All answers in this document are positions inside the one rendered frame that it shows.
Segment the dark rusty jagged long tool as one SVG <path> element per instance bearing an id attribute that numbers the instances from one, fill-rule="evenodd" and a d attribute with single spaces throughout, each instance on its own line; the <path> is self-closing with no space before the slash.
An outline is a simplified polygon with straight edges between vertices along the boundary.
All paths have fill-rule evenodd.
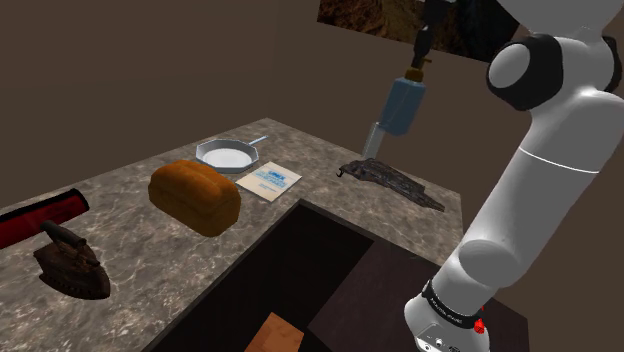
<path id="1" fill-rule="evenodd" d="M 336 176 L 342 177 L 344 174 L 391 189 L 421 207 L 445 211 L 444 205 L 426 194 L 424 185 L 375 158 L 354 160 L 340 166 Z"/>

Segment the silver octagonal frying pan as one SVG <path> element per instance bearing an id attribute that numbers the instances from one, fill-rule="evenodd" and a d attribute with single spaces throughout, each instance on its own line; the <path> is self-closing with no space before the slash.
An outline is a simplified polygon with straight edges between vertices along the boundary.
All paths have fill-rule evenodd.
<path id="1" fill-rule="evenodd" d="M 259 154 L 255 144 L 267 139 L 262 136 L 251 142 L 234 139 L 212 139 L 196 146 L 195 158 L 222 174 L 237 174 L 252 167 Z"/>

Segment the rusty old flat iron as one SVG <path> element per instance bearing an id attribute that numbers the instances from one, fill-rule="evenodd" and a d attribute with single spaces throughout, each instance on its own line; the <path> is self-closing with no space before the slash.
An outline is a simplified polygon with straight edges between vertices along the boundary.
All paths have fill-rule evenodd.
<path id="1" fill-rule="evenodd" d="M 42 269 L 39 278 L 46 285 L 83 300 L 110 296 L 109 277 L 85 238 L 52 220 L 44 221 L 40 229 L 52 240 L 33 253 Z"/>

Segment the blue bottle with gold cap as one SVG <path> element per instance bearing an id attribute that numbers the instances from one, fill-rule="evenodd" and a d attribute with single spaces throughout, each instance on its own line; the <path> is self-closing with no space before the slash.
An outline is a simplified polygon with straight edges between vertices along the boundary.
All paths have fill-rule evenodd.
<path id="1" fill-rule="evenodd" d="M 416 67 L 409 67 L 403 77 L 394 80 L 377 122 L 373 123 L 362 156 L 375 158 L 386 134 L 405 135 L 416 116 L 426 93 L 423 66 L 430 59 L 423 58 Z"/>

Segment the white booklet with blue print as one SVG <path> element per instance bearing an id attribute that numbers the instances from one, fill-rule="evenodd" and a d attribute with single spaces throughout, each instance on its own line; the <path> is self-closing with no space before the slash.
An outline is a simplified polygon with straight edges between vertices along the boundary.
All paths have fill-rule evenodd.
<path id="1" fill-rule="evenodd" d="M 243 189 L 273 202 L 302 178 L 284 167 L 268 162 L 236 181 Z"/>

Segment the brown bread loaf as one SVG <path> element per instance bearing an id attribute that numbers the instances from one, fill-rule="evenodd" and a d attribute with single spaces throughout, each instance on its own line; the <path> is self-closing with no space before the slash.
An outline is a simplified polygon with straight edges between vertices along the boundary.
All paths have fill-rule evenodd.
<path id="1" fill-rule="evenodd" d="M 164 165 L 150 177 L 151 203 L 205 237 L 217 237 L 239 218 L 236 185 L 213 168 L 189 160 Z"/>

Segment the orange brown box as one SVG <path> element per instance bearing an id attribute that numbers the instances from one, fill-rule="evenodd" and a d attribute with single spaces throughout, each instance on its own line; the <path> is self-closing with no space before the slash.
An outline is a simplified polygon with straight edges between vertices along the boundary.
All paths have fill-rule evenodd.
<path id="1" fill-rule="evenodd" d="M 304 333 L 271 312 L 244 352 L 298 352 Z"/>

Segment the dark brown wall picture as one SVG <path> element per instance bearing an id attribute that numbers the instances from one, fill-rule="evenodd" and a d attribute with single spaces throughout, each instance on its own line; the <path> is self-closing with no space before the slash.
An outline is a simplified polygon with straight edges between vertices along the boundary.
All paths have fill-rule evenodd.
<path id="1" fill-rule="evenodd" d="M 320 0 L 317 21 L 412 44 L 424 6 L 424 0 Z M 434 30 L 432 48 L 489 62 L 518 27 L 496 0 L 456 0 Z"/>

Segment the red and black roll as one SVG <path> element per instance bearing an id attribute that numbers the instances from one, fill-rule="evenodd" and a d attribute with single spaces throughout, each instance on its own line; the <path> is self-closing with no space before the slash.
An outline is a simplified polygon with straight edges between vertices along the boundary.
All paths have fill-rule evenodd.
<path id="1" fill-rule="evenodd" d="M 84 195 L 72 188 L 53 197 L 0 215 L 0 249 L 10 247 L 41 232 L 47 220 L 62 224 L 90 210 Z"/>

